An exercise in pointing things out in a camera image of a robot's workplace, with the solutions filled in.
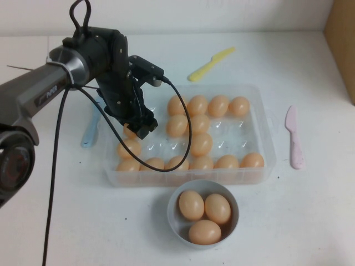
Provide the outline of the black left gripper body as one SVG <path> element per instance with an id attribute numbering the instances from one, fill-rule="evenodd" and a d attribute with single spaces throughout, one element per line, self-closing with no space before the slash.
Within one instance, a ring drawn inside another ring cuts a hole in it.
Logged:
<path id="1" fill-rule="evenodd" d="M 100 96 L 106 103 L 106 112 L 117 119 L 129 122 L 129 129 L 135 131 L 139 125 L 158 122 L 144 104 L 143 91 L 131 72 L 119 76 L 113 71 L 105 72 L 96 78 Z"/>

